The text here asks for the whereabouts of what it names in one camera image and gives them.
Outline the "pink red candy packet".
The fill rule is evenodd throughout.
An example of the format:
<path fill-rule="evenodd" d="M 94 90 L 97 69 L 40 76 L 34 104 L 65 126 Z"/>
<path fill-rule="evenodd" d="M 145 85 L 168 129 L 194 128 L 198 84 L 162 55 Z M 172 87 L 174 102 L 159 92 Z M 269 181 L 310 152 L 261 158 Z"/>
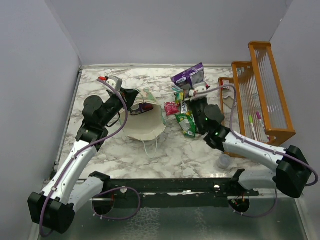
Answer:
<path fill-rule="evenodd" d="M 175 102 L 165 102 L 164 111 L 166 116 L 175 115 L 180 112 L 179 104 Z"/>

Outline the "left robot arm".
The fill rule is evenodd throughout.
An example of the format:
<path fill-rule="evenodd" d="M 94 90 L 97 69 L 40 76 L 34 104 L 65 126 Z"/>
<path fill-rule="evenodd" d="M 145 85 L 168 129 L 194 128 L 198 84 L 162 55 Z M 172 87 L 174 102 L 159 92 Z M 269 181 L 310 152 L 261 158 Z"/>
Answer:
<path fill-rule="evenodd" d="M 124 89 L 114 91 L 107 101 L 92 95 L 83 103 L 83 121 L 76 141 L 52 180 L 40 193 L 32 192 L 27 200 L 31 220 L 39 225 L 39 233 L 45 238 L 51 232 L 65 233 L 71 226 L 76 212 L 91 198 L 106 197 L 119 187 L 111 188 L 110 177 L 94 172 L 77 186 L 76 183 L 89 161 L 98 153 L 105 140 L 111 138 L 107 128 L 110 121 L 135 103 L 139 91 Z"/>

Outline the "green paper gift bag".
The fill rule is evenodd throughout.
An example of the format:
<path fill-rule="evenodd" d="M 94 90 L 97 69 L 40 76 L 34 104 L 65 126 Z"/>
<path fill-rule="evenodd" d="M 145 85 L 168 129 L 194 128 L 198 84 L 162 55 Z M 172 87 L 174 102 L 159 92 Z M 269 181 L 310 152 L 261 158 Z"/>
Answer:
<path fill-rule="evenodd" d="M 153 110 L 139 115 L 130 115 L 130 111 L 128 111 L 123 132 L 126 137 L 141 141 L 143 144 L 154 142 L 154 150 L 157 151 L 158 137 L 166 129 L 161 104 L 148 88 L 135 90 L 138 90 L 139 94 L 133 106 L 140 103 L 149 103 L 153 105 Z"/>

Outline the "green orange Fox's candy bag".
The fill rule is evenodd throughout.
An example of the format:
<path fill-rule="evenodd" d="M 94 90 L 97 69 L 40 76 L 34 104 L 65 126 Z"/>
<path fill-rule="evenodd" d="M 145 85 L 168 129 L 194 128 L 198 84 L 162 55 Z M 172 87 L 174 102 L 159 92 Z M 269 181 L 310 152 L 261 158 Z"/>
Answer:
<path fill-rule="evenodd" d="M 175 103 L 181 105 L 185 100 L 185 91 L 178 86 L 172 86 L 171 89 L 175 96 Z"/>

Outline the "green white snack bag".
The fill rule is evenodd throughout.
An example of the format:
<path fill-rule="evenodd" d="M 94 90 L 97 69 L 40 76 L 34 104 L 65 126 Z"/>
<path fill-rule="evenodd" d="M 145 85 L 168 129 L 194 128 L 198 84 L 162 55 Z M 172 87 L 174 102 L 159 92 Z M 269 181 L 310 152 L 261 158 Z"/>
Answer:
<path fill-rule="evenodd" d="M 175 118 L 182 129 L 185 137 L 195 138 L 196 137 L 196 124 L 193 114 L 188 111 L 187 113 L 177 113 Z"/>

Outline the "yellow green Fox's candy bag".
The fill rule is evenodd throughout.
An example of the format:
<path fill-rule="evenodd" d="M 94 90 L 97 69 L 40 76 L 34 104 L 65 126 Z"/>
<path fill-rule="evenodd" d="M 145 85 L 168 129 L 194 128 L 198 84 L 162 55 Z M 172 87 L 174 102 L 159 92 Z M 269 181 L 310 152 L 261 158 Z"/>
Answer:
<path fill-rule="evenodd" d="M 189 115 L 190 114 L 187 101 L 181 101 L 180 102 L 180 111 L 181 111 L 181 114 L 185 114 L 185 115 Z"/>

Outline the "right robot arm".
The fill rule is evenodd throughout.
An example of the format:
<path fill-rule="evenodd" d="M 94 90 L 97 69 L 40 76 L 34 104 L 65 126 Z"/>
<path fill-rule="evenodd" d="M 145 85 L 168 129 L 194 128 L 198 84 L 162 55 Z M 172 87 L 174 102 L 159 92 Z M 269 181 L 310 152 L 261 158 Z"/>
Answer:
<path fill-rule="evenodd" d="M 216 104 L 208 104 L 206 97 L 189 103 L 198 132 L 212 149 L 228 152 L 253 160 L 267 167 L 261 173 L 243 172 L 231 181 L 229 189 L 240 196 L 252 189 L 278 189 L 291 198 L 299 198 L 311 176 L 311 168 L 302 151 L 265 144 L 241 136 L 222 124 L 224 114 Z"/>

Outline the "purple Fox's candy bag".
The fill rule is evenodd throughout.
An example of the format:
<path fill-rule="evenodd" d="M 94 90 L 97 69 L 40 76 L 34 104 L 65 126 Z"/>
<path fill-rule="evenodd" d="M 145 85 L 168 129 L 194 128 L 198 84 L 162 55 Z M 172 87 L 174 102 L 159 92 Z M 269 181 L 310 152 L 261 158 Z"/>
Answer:
<path fill-rule="evenodd" d="M 171 77 L 171 81 L 179 88 L 187 90 L 193 88 L 195 84 L 204 81 L 204 66 L 200 62 L 197 65 L 184 70 Z"/>

